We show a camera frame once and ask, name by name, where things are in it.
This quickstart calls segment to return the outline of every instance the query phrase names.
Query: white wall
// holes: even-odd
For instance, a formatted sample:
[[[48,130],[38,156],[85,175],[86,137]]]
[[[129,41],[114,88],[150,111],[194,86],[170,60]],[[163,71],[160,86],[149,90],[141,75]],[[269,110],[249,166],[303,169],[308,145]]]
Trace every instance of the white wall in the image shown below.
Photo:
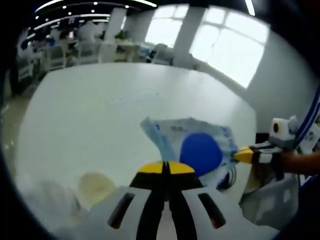
[[[274,32],[247,89],[207,64],[198,70],[220,80],[255,109],[260,133],[269,132],[275,117],[297,115],[302,120],[319,84],[302,56]]]
[[[115,35],[118,34],[121,30],[121,25],[126,16],[127,9],[125,8],[114,8],[112,10],[108,27],[105,32],[104,40],[113,41]]]
[[[141,43],[145,41],[154,13],[154,10],[150,10],[132,15],[127,18],[126,24],[124,25],[124,30],[129,31],[130,37],[135,42]]]
[[[176,54],[189,51],[205,11],[204,7],[189,7],[173,47]]]

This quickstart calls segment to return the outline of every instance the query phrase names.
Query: window frame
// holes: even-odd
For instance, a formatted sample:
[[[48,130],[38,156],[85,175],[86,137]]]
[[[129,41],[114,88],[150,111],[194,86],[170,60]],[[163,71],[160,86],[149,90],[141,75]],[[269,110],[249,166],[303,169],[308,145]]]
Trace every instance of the window frame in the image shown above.
[[[212,9],[212,8],[214,8],[214,9],[222,9],[222,10],[225,11],[225,14],[224,14],[222,23],[214,23],[214,22],[211,22],[211,21],[207,21],[207,14],[209,13],[210,9]],[[192,54],[192,55],[196,52],[194,49],[197,48],[197,47],[199,47],[199,44],[197,44],[197,43],[199,43],[199,41],[197,40],[197,38],[199,37],[200,31],[201,31],[201,29],[202,29],[204,26],[215,27],[215,28],[218,28],[218,30],[219,30],[219,33],[218,33],[218,36],[217,36],[215,42],[211,45],[210,54],[208,55],[207,59],[206,59],[206,60],[203,60],[203,59],[196,58],[197,60],[208,64],[208,66],[210,66],[211,68],[215,68],[214,66],[210,65],[209,62],[211,62],[211,59],[213,58],[214,47],[215,47],[215,45],[217,44],[217,42],[219,41],[219,37],[221,36],[221,33],[222,33],[223,30],[232,31],[232,32],[234,32],[235,34],[240,35],[241,37],[245,37],[245,38],[247,38],[248,40],[254,41],[255,43],[259,44],[262,48],[265,48],[265,45],[266,45],[266,43],[267,43],[267,41],[268,41],[269,33],[267,33],[265,42],[262,42],[262,41],[259,41],[259,40],[255,39],[254,37],[251,37],[251,36],[249,36],[249,35],[246,35],[246,34],[240,32],[240,31],[236,30],[236,29],[234,29],[234,28],[232,28],[232,27],[226,26],[226,21],[227,21],[227,18],[228,18],[229,13],[234,13],[234,12],[235,12],[235,11],[232,11],[232,10],[229,10],[229,9],[225,9],[225,8],[216,7],[216,6],[213,6],[213,7],[208,8],[208,9],[205,11],[205,13],[203,14],[203,16],[202,16],[201,23],[200,23],[200,25],[199,25],[199,27],[198,27],[198,29],[197,29],[197,32],[196,32],[196,34],[195,34],[195,36],[194,36],[194,39],[193,39],[193,43],[192,43],[191,48],[189,49],[188,52],[189,52],[190,54]],[[269,25],[269,24],[267,24],[267,23],[265,23],[265,22],[261,22],[261,21],[258,20],[258,19],[255,19],[255,20],[258,21],[259,23],[262,23],[263,25],[265,25],[265,26],[270,30],[270,25]],[[216,70],[219,71],[219,72],[221,72],[222,74],[224,74],[224,75],[226,75],[226,76],[228,76],[228,77],[231,78],[231,76],[229,76],[229,73],[223,72],[223,71],[221,71],[221,70],[219,70],[219,69],[216,69]],[[239,84],[241,87],[245,88],[245,89],[246,89],[246,88],[249,86],[249,84],[250,84],[250,81],[249,81],[248,84],[243,85],[243,82],[240,81],[240,79],[232,79],[232,80],[233,80],[235,83]]]
[[[188,10],[189,10],[189,8],[190,8],[190,5],[189,5],[189,4],[173,4],[173,5],[163,6],[163,8],[166,8],[166,7],[169,7],[169,6],[173,6],[173,7],[174,7],[174,11],[173,11],[173,13],[172,13],[171,16],[165,16],[165,17],[155,16],[157,9],[155,10],[155,13],[154,13],[154,15],[153,15],[153,17],[152,17],[152,19],[151,19],[151,22],[150,22],[148,31],[147,31],[146,36],[145,36],[145,39],[144,39],[144,41],[145,41],[147,44],[151,44],[151,45],[157,45],[157,44],[161,44],[161,43],[162,43],[162,44],[166,44],[166,43],[163,43],[163,42],[154,43],[154,42],[147,41],[147,37],[148,37],[149,30],[150,30],[150,26],[152,25],[152,23],[153,23],[154,20],[164,20],[164,19],[168,19],[168,20],[171,20],[171,21],[179,21],[179,22],[181,22],[181,27],[182,27],[183,22],[184,22],[184,19],[186,18],[186,15],[187,15]],[[184,6],[187,7],[187,11],[186,11],[186,13],[185,13],[185,16],[183,16],[183,17],[176,17],[175,14],[176,14],[176,12],[177,12],[177,9],[178,9],[179,7],[184,7]],[[174,42],[173,42],[173,43],[170,43],[170,44],[166,44],[169,48],[173,48],[173,47],[175,46],[176,41],[177,41],[177,38],[178,38],[178,35],[179,35],[179,32],[180,32],[180,30],[181,30],[181,27],[180,27],[180,29],[178,30],[177,34],[176,34],[176,38],[175,38]]]

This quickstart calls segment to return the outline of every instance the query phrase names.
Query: chair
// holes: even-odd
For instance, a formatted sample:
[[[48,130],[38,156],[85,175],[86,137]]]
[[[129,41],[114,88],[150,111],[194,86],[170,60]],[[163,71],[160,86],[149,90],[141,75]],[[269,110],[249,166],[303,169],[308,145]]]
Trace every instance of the chair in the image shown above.
[[[79,64],[99,63],[101,42],[79,43],[78,62]]]
[[[168,49],[167,45],[158,44],[151,51],[149,57],[147,57],[146,62],[152,64],[169,65],[170,59],[174,56],[172,50]]]
[[[34,66],[29,61],[29,58],[27,55],[17,58],[17,67],[18,67],[18,81],[19,82],[22,79],[33,76]]]
[[[117,45],[103,43],[100,47],[99,63],[113,63],[116,59]]]
[[[190,53],[174,55],[170,61],[170,65],[178,68],[193,70],[194,57]]]
[[[61,45],[50,46],[44,50],[45,70],[52,71],[66,67],[66,52]]]
[[[298,179],[293,174],[285,174],[281,181],[244,195],[240,207],[243,215],[258,226],[282,229],[298,211]]]

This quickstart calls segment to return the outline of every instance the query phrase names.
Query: hand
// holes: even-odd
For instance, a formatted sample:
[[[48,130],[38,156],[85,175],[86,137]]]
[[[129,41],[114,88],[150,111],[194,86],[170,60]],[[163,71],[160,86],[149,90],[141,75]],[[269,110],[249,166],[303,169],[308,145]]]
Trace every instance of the hand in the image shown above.
[[[283,151],[279,154],[279,158],[283,163],[290,163],[296,161],[298,155],[295,154],[295,150]]]

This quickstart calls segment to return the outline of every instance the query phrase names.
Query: beige object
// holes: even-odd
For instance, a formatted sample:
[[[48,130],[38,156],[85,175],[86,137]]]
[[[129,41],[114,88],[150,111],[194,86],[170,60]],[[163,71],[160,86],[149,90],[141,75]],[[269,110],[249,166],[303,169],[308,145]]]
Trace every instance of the beige object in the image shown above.
[[[81,177],[79,182],[81,194],[92,205],[101,202],[115,188],[115,184],[107,176],[99,172],[88,172]]]

